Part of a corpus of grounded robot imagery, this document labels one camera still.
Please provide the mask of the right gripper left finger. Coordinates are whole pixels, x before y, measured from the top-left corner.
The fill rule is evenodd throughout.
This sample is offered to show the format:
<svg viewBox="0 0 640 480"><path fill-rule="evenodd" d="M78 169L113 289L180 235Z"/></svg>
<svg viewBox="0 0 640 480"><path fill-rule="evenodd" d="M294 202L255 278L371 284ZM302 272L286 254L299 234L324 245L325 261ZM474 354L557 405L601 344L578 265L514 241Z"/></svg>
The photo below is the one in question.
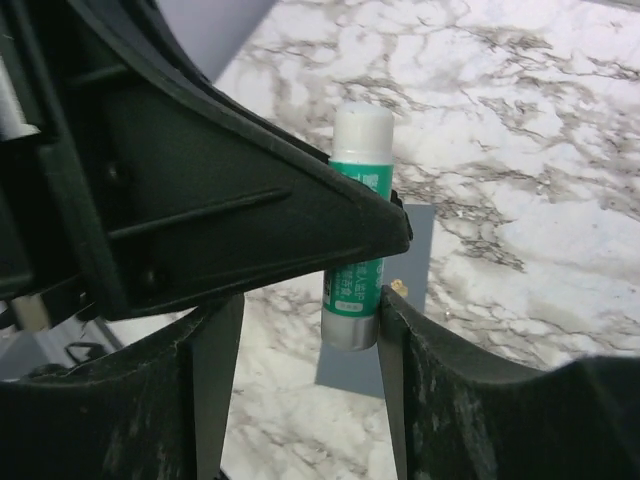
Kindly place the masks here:
<svg viewBox="0 0 640 480"><path fill-rule="evenodd" d="M5 479L218 479L244 299L1 386Z"/></svg>

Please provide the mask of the grey-blue envelope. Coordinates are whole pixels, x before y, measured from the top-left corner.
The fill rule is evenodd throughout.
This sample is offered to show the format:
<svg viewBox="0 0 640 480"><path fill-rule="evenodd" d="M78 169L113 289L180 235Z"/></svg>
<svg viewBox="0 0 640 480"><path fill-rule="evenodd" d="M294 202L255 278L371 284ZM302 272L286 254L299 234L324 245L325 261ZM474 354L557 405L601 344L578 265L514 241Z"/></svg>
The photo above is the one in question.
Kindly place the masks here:
<svg viewBox="0 0 640 480"><path fill-rule="evenodd" d="M407 252L385 261L377 312L361 318L322 312L318 385L381 399L403 388L402 329L393 315L424 313L436 213L432 205L404 208L414 237Z"/></svg>

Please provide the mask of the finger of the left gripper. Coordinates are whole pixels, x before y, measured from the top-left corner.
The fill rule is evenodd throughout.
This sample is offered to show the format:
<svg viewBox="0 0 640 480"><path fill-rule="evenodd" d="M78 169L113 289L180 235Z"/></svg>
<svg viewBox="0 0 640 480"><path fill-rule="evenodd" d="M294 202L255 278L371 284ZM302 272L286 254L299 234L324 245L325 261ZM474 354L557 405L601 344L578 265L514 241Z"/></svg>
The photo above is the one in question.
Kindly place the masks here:
<svg viewBox="0 0 640 480"><path fill-rule="evenodd" d="M1 297L110 320L402 253L403 210L214 88L154 1L5 1Z"/></svg>

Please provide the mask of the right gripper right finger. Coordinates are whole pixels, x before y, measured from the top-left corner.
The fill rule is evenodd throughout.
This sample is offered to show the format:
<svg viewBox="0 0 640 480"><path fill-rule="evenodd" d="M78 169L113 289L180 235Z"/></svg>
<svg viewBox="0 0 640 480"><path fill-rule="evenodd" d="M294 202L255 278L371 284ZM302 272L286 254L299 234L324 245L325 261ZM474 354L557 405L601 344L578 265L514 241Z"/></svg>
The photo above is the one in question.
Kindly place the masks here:
<svg viewBox="0 0 640 480"><path fill-rule="evenodd" d="M595 356L554 370L492 354L396 310L403 388L385 398L401 479L635 479L639 362Z"/></svg>

